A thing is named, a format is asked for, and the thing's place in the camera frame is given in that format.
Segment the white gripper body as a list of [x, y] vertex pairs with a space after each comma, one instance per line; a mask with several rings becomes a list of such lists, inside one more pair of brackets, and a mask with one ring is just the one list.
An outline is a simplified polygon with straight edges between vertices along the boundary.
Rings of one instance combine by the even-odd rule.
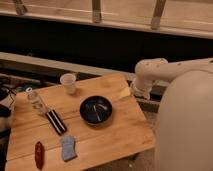
[[131, 83], [131, 90], [135, 96], [150, 99], [150, 92], [153, 84], [151, 82], [143, 82], [135, 78]]

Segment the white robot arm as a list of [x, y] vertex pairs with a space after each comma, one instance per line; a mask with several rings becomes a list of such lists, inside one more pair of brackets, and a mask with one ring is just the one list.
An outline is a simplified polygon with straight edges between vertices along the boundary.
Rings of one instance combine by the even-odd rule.
[[149, 99], [159, 81], [168, 87], [156, 120], [155, 171], [213, 171], [213, 58], [141, 60], [131, 89]]

